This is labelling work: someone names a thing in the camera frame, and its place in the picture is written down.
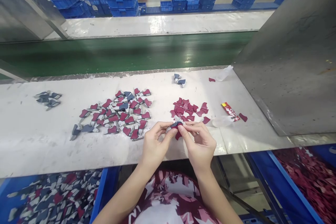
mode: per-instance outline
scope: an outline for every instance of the finger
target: finger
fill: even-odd
[[[183,137],[183,139],[185,141],[187,149],[190,149],[193,146],[194,142],[191,139],[191,137],[189,135],[189,132],[182,125],[178,126],[178,130],[181,133],[181,135],[182,135],[182,137]]]
[[[209,136],[209,132],[206,131],[202,126],[184,125],[184,128],[187,131],[198,133],[203,139],[206,139]]]
[[[173,122],[157,122],[150,130],[153,132],[159,132],[160,130],[167,129]]]
[[[164,146],[168,149],[168,147],[169,147],[169,143],[170,143],[171,139],[172,139],[173,137],[175,137],[175,135],[176,135],[177,132],[178,132],[178,130],[175,129],[175,128],[169,130],[169,131],[166,133],[166,135],[165,135],[164,139],[162,140],[161,144],[164,145]]]

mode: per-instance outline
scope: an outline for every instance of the metal panel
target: metal panel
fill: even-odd
[[[33,0],[51,21],[65,19],[48,0]],[[0,0],[0,42],[42,40],[54,30],[26,0]]]
[[[335,0],[285,0],[234,69],[279,135],[336,132]]]

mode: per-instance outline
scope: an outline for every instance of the plastic bottle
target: plastic bottle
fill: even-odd
[[[217,81],[223,81],[229,74],[230,71],[232,71],[233,66],[229,65],[228,67],[224,68],[217,76],[216,80]]]
[[[221,117],[215,118],[212,120],[212,125],[216,128],[229,126],[235,120],[234,118],[231,119],[231,117],[232,116],[230,115],[223,115]]]

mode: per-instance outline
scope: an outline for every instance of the maroon fabric piece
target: maroon fabric piece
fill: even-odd
[[[137,105],[138,105],[138,102],[137,102],[137,101],[132,101],[132,103],[131,103],[131,105],[130,105],[130,108],[131,108],[131,109],[134,109]]]
[[[178,99],[177,103],[182,105],[182,98],[181,97]]]
[[[152,102],[146,98],[145,99],[145,104],[146,104],[147,107],[150,107],[152,105]]]
[[[142,119],[149,119],[151,116],[150,116],[150,114],[149,114],[149,112],[146,112],[145,114],[142,114],[141,115],[141,118]]]
[[[174,116],[176,115],[175,110],[171,110],[170,113],[172,114],[171,117],[174,118]]]
[[[112,128],[108,128],[107,133],[108,134],[117,133],[117,126],[114,125]]]
[[[191,111],[191,110],[186,110],[185,112],[187,112],[188,114],[189,114],[189,116],[191,116],[191,115],[193,115],[193,111]]]
[[[125,133],[126,136],[130,136],[131,135],[131,129],[130,128],[124,127],[122,129],[122,131]]]
[[[146,120],[140,120],[140,126],[139,129],[142,130],[146,127],[147,121]]]
[[[133,114],[141,115],[141,108],[134,109]]]
[[[98,103],[96,103],[95,105],[91,105],[90,109],[97,110],[98,109]]]
[[[109,121],[110,123],[113,123],[113,122],[115,122],[115,121],[119,121],[119,117],[118,117],[117,115],[114,115],[114,116],[112,116],[112,117],[109,117],[109,118],[108,118],[108,121]]]
[[[87,114],[89,113],[89,111],[87,111],[87,110],[82,110],[82,113],[80,114],[80,118],[85,118],[85,117],[87,117]]]
[[[208,122],[210,122],[210,119],[208,117],[204,117],[203,118],[203,123],[207,124]]]
[[[241,119],[243,119],[244,122],[247,121],[247,117],[244,116],[242,113],[239,113],[239,117],[240,117]]]
[[[134,118],[133,118],[133,116],[130,116],[128,119],[126,119],[126,120],[125,120],[125,123],[126,123],[126,124],[132,124],[132,123],[134,123]]]
[[[107,108],[111,104],[112,100],[107,99],[107,101],[102,105],[102,107]]]
[[[126,119],[127,117],[128,117],[128,114],[122,112],[122,113],[120,114],[120,119],[119,119],[119,121],[125,121],[125,119]]]
[[[139,137],[139,129],[134,129],[131,135],[131,139],[137,139]]]
[[[187,119],[190,121],[195,121],[195,116],[194,115],[187,116]]]
[[[123,95],[123,94],[121,93],[120,90],[118,91],[118,93],[115,94],[116,97],[119,97],[119,96],[121,96],[121,95]]]
[[[93,113],[91,121],[97,121],[98,120],[98,116],[100,116],[99,113]]]
[[[149,89],[146,89],[145,91],[142,92],[143,95],[148,96],[151,95],[151,92],[149,91]]]

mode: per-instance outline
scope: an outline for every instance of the pile of fabric pieces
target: pile of fabric pieces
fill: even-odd
[[[27,199],[10,211],[8,222],[18,224],[89,224],[102,170],[39,176],[38,180],[7,195]]]
[[[310,147],[274,150],[286,170],[325,224],[336,223],[336,169]]]
[[[79,115],[80,122],[73,126],[70,140],[75,140],[81,132],[99,132],[102,127],[107,128],[106,134],[118,134],[122,131],[132,141],[143,139],[143,129],[151,118],[147,110],[152,105],[152,101],[146,98],[149,95],[149,89],[140,91],[136,88],[133,93],[119,90],[115,98],[82,110]],[[91,120],[88,124],[82,124],[86,118]]]

